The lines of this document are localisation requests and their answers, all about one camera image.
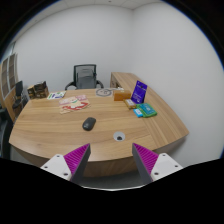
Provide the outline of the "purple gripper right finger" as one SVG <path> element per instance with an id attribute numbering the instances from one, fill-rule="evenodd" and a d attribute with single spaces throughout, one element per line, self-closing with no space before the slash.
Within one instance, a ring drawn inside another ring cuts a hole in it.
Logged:
<path id="1" fill-rule="evenodd" d="M 132 144 L 132 154 L 145 185 L 182 169 L 168 154 L 157 154 L 136 143 Z"/>

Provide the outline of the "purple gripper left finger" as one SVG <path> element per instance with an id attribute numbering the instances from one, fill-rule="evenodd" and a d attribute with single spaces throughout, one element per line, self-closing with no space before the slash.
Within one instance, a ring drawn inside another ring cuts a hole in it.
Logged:
<path id="1" fill-rule="evenodd" d="M 42 166 L 42 169 L 72 183 L 79 184 L 90 154 L 90 145 L 86 144 L 66 155 L 56 154 Z"/>

